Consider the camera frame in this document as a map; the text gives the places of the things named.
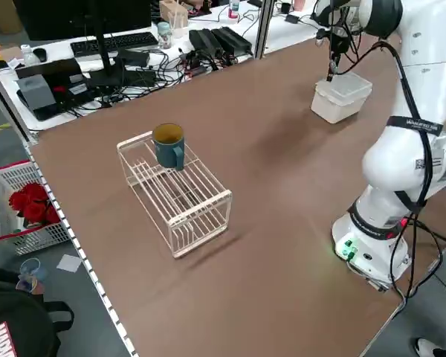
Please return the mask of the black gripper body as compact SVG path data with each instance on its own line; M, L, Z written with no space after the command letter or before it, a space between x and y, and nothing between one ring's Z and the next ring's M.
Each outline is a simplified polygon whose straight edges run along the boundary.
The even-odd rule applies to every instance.
M330 55L340 56L349 50L349 36L345 31L329 33Z

